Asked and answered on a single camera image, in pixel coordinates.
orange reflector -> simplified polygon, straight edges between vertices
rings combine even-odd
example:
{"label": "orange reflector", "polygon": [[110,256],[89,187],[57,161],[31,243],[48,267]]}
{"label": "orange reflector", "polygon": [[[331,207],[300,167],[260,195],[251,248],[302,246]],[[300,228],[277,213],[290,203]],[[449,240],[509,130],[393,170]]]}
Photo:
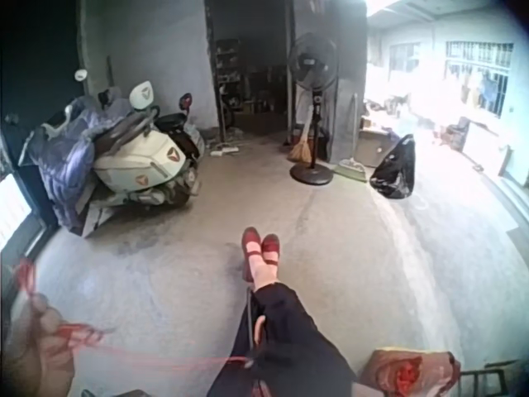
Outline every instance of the orange reflector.
{"label": "orange reflector", "polygon": [[173,147],[171,147],[169,151],[167,152],[167,158],[169,160],[174,161],[175,163],[178,163],[180,161],[180,155],[178,151]]}
{"label": "orange reflector", "polygon": [[141,186],[147,186],[149,184],[149,178],[147,175],[136,176],[136,182]]}

standing fan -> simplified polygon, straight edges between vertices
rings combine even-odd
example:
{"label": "standing fan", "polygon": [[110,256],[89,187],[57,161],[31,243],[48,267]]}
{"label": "standing fan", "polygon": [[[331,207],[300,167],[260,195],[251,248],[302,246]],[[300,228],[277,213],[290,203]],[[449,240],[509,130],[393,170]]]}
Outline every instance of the standing fan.
{"label": "standing fan", "polygon": [[306,33],[294,43],[288,56],[288,67],[296,83],[312,91],[312,160],[290,169],[290,176],[302,184],[321,186],[332,181],[332,171],[316,164],[319,123],[322,119],[323,91],[336,79],[336,47],[323,37]]}

broom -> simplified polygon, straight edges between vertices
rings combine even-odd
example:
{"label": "broom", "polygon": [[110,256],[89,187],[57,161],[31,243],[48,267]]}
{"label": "broom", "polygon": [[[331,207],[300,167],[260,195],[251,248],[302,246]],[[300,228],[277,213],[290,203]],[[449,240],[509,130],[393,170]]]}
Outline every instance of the broom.
{"label": "broom", "polygon": [[299,142],[288,153],[288,159],[294,162],[310,163],[312,160],[311,148],[308,145],[308,132],[311,129],[312,106],[308,107],[307,120],[303,126],[303,132]]}

door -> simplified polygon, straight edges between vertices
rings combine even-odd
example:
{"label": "door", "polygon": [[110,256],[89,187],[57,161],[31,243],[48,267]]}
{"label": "door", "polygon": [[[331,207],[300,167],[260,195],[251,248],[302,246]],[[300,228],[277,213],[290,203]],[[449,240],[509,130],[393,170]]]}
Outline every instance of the door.
{"label": "door", "polygon": [[[38,168],[17,167],[17,162],[31,129],[83,95],[74,80],[79,68],[76,3],[2,2],[0,139],[9,159],[0,175],[3,309],[16,292],[13,266],[23,255],[36,256],[57,228]],[[18,122],[7,122],[5,117],[13,115]]]}

hand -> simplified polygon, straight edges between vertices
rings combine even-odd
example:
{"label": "hand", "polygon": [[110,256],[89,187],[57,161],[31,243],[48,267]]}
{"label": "hand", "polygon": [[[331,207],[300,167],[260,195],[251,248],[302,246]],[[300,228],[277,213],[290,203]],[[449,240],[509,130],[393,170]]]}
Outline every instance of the hand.
{"label": "hand", "polygon": [[4,381],[18,394],[65,397],[74,378],[74,357],[68,339],[57,336],[64,323],[42,294],[32,294],[7,336]]}

